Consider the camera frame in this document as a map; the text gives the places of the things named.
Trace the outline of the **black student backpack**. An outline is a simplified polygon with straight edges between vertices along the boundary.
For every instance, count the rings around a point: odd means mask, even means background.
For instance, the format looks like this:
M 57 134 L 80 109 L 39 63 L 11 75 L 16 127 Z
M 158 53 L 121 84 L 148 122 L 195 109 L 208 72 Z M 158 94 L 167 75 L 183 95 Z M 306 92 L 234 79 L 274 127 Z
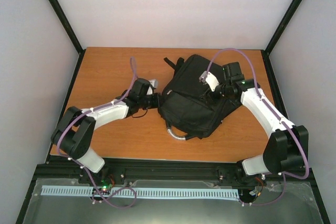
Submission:
M 209 86 L 199 81 L 210 63 L 208 59 L 192 55 L 186 60 L 178 58 L 176 63 L 168 58 L 164 61 L 174 74 L 161 93 L 158 113 L 171 137 L 182 141 L 209 137 L 242 105 L 240 99 L 212 95 Z

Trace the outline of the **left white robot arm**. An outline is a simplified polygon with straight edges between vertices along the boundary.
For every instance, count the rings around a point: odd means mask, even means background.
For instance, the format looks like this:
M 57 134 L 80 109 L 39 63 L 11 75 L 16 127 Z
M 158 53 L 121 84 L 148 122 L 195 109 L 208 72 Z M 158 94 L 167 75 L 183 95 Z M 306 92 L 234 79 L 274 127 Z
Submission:
M 97 183 L 106 182 L 109 170 L 104 167 L 105 161 L 90 147 L 94 131 L 113 121 L 131 117 L 139 110 L 158 108 L 160 94 L 155 92 L 157 86 L 156 79 L 138 78 L 130 90 L 106 104 L 82 110 L 75 106 L 68 108 L 57 124 L 51 142 L 57 150 L 89 169 L 91 178 Z

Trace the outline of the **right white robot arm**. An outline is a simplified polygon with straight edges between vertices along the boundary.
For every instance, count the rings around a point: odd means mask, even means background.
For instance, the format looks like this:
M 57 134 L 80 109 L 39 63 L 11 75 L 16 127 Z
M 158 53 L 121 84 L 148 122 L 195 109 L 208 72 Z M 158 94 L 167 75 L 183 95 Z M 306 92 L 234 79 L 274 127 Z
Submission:
M 216 96 L 238 99 L 257 119 L 268 136 L 262 154 L 241 162 L 245 175 L 283 174 L 297 179 L 309 175 L 308 130 L 296 126 L 268 100 L 255 78 L 246 79 L 238 62 L 223 66 L 224 81 L 206 70 L 200 81 L 209 85 Z

